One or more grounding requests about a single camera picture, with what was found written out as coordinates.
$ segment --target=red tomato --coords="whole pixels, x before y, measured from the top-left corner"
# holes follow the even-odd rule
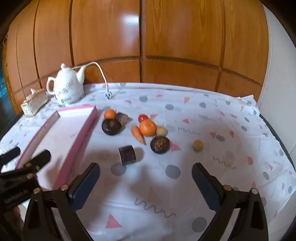
[[[144,115],[144,114],[141,114],[138,117],[139,123],[141,123],[143,120],[147,120],[147,119],[149,119],[148,116],[147,115]]]

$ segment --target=white teapot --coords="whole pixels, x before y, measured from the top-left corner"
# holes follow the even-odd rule
[[[60,105],[71,104],[80,100],[84,96],[83,82],[84,70],[86,66],[82,66],[78,72],[72,68],[61,64],[61,70],[55,78],[48,77],[46,89],[49,94],[55,95]],[[49,89],[49,83],[54,82],[54,89]]]

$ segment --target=teapot handle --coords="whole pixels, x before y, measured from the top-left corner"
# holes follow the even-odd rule
[[[49,89],[49,83],[50,83],[51,81],[54,82],[54,80],[55,80],[55,78],[53,78],[53,77],[48,77],[48,79],[47,79],[46,90],[47,90],[48,94],[50,94],[50,95],[54,95],[54,91],[51,91],[51,90]]]

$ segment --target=teapot spout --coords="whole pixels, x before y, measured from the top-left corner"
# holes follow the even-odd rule
[[[82,66],[80,70],[77,72],[76,76],[79,81],[79,83],[83,84],[84,83],[84,70],[86,66]]]

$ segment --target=carrot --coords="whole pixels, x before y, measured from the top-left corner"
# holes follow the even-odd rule
[[[145,140],[144,137],[142,136],[139,127],[137,126],[132,126],[131,127],[131,133],[133,134],[133,136],[142,144],[145,144]]]

